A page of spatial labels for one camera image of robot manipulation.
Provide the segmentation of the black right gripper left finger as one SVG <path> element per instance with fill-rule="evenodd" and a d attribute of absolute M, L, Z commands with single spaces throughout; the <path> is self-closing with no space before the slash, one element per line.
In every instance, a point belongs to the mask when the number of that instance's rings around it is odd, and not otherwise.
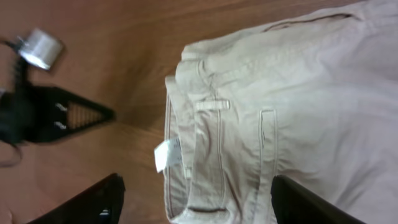
<path fill-rule="evenodd" d="M 118 224 L 125 185 L 113 173 L 29 224 Z"/>

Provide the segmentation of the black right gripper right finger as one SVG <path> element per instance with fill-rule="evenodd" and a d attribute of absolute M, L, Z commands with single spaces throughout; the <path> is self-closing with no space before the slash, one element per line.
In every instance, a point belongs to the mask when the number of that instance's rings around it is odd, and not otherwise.
<path fill-rule="evenodd" d="M 363 224 L 285 175 L 273 177 L 271 201 L 278 224 Z"/>

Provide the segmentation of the beige khaki shorts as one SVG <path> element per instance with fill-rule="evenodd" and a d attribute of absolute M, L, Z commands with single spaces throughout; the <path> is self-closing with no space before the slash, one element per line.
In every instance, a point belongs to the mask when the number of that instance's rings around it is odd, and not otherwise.
<path fill-rule="evenodd" d="M 156 150 L 171 223 L 275 223 L 290 177 L 397 222 L 397 2 L 360 1 L 187 45 Z"/>

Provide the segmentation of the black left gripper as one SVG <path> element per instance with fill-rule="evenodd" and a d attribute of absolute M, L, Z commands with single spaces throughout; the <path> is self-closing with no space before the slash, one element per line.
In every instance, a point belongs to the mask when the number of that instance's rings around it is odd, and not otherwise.
<path fill-rule="evenodd" d="M 33 108 L 28 70 L 28 62 L 16 58 L 14 91 L 1 93 L 2 141 L 15 146 L 24 140 L 28 129 L 27 141 L 50 143 L 115 119 L 112 109 L 55 86 L 34 86 Z"/>

